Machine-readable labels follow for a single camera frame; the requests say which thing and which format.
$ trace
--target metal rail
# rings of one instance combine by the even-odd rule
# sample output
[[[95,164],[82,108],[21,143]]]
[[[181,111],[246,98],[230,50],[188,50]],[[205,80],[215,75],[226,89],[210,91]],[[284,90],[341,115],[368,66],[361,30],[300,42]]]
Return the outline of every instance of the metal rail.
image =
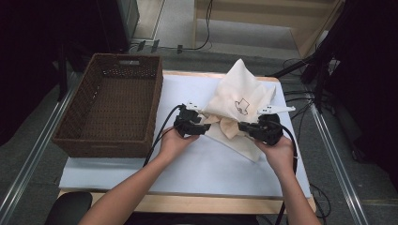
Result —
[[[69,87],[67,94],[65,95],[62,101],[56,103],[54,110],[47,121],[44,129],[41,131],[38,139],[33,146],[29,156],[27,157],[23,167],[18,173],[17,178],[14,180],[12,185],[8,188],[6,192],[5,199],[1,203],[0,206],[0,224],[8,224],[9,219],[14,212],[15,207],[17,206],[20,198],[23,195],[24,190],[29,183],[30,178],[33,175],[38,163],[41,159],[41,156],[44,153],[44,150],[47,146],[48,141],[53,136],[56,125],[58,124],[61,115],[66,109],[70,97],[74,90],[76,89],[77,83],[80,80],[80,76],[78,76],[75,72],[72,72],[69,75]]]
[[[347,202],[349,210],[351,211],[351,215],[355,221],[355,224],[369,224],[365,212],[363,211],[362,204],[360,203],[360,198],[358,197],[357,191],[354,189],[348,173],[345,170],[344,164],[339,156],[339,152],[337,151],[336,146],[334,145],[334,141],[330,135],[328,126],[322,114],[318,112],[314,105],[311,106],[311,111],[321,134],[322,140],[326,146],[331,165],[336,173],[337,179],[340,183],[340,187],[342,188],[345,200]]]

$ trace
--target hand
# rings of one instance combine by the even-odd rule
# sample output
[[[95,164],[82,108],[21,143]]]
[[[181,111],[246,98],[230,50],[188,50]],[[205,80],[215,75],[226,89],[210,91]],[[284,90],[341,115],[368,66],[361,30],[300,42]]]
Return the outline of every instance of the hand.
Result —
[[[255,145],[267,156],[267,161],[277,176],[293,172],[293,144],[290,139],[282,136],[275,145],[267,145],[254,140]]]
[[[198,138],[199,135],[182,138],[176,129],[169,127],[162,133],[161,150],[158,157],[164,158],[170,163],[181,155],[190,143],[196,141]]]

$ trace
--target black chair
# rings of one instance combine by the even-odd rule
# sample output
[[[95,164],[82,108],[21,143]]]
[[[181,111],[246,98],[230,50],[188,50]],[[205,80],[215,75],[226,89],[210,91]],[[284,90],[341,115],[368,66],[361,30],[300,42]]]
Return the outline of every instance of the black chair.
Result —
[[[90,209],[93,196],[89,192],[69,192],[59,197],[47,216],[45,225],[76,225]]]

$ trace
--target beige cloth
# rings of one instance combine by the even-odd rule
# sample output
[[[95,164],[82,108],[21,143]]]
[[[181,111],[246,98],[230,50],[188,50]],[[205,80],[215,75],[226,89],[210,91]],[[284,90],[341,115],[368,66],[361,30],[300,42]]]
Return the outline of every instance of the beige cloth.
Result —
[[[206,124],[212,124],[207,136],[224,143],[246,158],[256,161],[261,152],[239,131],[237,122],[255,123],[257,110],[268,105],[275,96],[275,86],[267,89],[237,60],[220,80],[213,98],[203,109]]]

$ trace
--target brown wicker basket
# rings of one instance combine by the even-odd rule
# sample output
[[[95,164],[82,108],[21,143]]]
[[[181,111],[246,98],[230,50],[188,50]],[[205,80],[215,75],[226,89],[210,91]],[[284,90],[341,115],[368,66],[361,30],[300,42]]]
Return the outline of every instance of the brown wicker basket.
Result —
[[[158,56],[95,54],[53,142],[71,158],[145,158],[162,81]]]

